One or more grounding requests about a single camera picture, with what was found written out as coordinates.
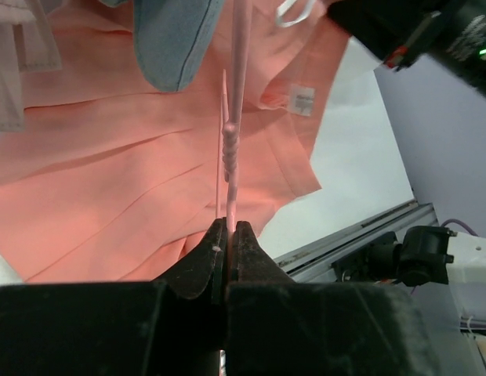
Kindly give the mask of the dusty pink pleated skirt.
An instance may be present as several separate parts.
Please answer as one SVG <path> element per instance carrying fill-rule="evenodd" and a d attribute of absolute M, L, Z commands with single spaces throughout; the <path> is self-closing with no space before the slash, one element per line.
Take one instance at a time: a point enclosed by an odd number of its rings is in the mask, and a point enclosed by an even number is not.
<path fill-rule="evenodd" d="M 24 129 L 21 74 L 60 68 L 42 4 L 0 0 L 0 132 Z"/>

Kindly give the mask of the blue denim garment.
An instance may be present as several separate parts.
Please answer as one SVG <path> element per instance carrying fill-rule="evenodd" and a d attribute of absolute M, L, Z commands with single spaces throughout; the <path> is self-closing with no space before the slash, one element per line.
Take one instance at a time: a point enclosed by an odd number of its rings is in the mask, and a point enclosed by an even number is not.
<path fill-rule="evenodd" d="M 220 0 L 132 2 L 134 52 L 151 85 L 179 92 L 193 81 L 223 5 Z"/>

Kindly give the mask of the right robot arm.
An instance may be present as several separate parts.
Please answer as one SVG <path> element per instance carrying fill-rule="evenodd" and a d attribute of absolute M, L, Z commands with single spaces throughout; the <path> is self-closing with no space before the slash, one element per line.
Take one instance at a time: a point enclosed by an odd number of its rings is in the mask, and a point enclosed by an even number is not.
<path fill-rule="evenodd" d="M 486 0 L 336 1 L 327 15 L 386 67 L 428 55 L 486 98 Z"/>

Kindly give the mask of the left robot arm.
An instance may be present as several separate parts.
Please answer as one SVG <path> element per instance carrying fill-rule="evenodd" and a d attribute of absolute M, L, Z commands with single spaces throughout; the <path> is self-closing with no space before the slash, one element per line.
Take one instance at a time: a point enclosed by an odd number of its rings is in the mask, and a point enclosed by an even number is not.
<path fill-rule="evenodd" d="M 452 281 L 452 235 L 385 234 L 301 284 L 217 219 L 150 281 L 1 286 L 0 375 L 439 375 L 405 288 Z"/>

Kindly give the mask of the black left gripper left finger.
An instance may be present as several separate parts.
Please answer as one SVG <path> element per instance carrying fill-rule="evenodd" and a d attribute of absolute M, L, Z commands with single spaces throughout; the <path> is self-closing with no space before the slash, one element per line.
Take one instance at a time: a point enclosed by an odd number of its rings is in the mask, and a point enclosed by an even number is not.
<path fill-rule="evenodd" d="M 0 375 L 217 375 L 227 226 L 141 282 L 0 287 Z"/>

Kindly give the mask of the salmon orange skirt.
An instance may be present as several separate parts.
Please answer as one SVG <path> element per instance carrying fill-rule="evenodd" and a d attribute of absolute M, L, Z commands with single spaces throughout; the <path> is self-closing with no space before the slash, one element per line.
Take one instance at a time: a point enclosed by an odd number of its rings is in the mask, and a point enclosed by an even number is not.
<path fill-rule="evenodd" d="M 226 200 L 216 164 L 232 8 L 177 93 L 141 74 L 131 4 L 50 13 L 63 67 L 24 75 L 26 128 L 0 134 L 0 254 L 22 280 L 149 280 L 199 242 Z M 256 232 L 321 187 L 310 156 L 349 40 L 321 3 L 287 28 L 276 8 L 253 4 L 238 151 L 238 217 Z"/>

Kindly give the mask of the pink wire hanger of salmon skirt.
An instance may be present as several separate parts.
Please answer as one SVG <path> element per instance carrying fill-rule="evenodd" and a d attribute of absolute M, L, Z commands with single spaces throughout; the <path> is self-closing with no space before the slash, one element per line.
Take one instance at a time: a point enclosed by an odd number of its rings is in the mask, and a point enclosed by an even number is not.
<path fill-rule="evenodd" d="M 227 184 L 227 236 L 232 238 L 237 220 L 238 149 L 248 62 L 252 2 L 234 2 L 230 69 L 223 72 L 216 167 L 216 217 L 222 216 L 223 184 Z"/>

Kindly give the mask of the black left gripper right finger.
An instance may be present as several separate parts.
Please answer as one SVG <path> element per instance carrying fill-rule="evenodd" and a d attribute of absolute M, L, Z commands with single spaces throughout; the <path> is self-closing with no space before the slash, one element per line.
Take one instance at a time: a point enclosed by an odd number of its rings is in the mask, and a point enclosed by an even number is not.
<path fill-rule="evenodd" d="M 419 309 L 385 284 L 301 284 L 270 259 L 251 225 L 234 234 L 227 287 L 229 375 L 439 375 Z"/>

